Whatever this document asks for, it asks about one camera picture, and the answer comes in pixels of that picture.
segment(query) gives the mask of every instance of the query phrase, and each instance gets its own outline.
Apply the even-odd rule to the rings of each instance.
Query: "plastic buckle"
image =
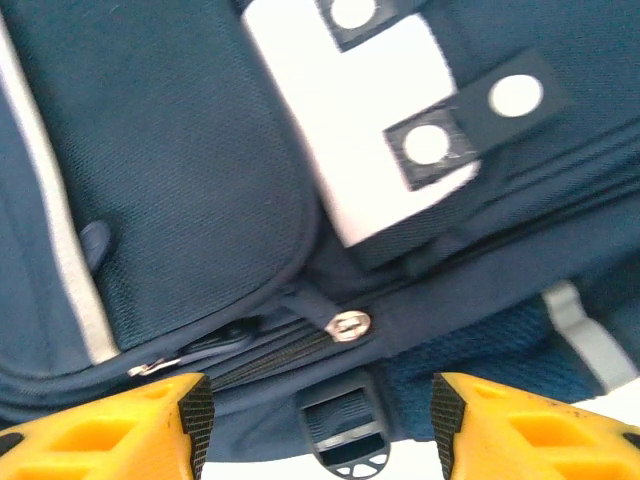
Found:
[[[313,455],[331,473],[367,479],[384,469],[389,424],[370,373],[355,370],[303,390],[298,407]]]

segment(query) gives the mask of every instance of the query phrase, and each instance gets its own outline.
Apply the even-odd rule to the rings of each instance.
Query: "backpack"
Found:
[[[368,477],[434,372],[638,375],[635,2],[1,0],[0,418],[211,378]]]

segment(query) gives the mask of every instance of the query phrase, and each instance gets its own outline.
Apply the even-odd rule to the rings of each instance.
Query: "reflective stripe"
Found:
[[[0,77],[0,84],[38,180],[58,275],[78,321],[91,362],[94,365],[105,362],[120,352],[84,261],[53,148],[1,16]]]
[[[542,294],[555,329],[574,348],[606,392],[638,377],[638,369],[624,349],[600,323],[589,318],[580,293],[563,281]]]

